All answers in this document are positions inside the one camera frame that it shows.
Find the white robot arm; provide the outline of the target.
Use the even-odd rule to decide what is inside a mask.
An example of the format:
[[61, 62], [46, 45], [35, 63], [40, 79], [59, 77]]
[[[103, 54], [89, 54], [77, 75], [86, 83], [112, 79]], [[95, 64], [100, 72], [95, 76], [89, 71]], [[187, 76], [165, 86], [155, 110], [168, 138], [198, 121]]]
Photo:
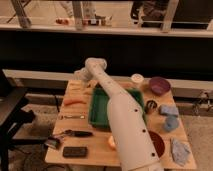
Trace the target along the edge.
[[106, 72], [103, 58], [87, 58], [74, 72], [84, 81], [95, 78], [109, 97], [107, 116], [122, 171], [164, 171], [138, 102]]

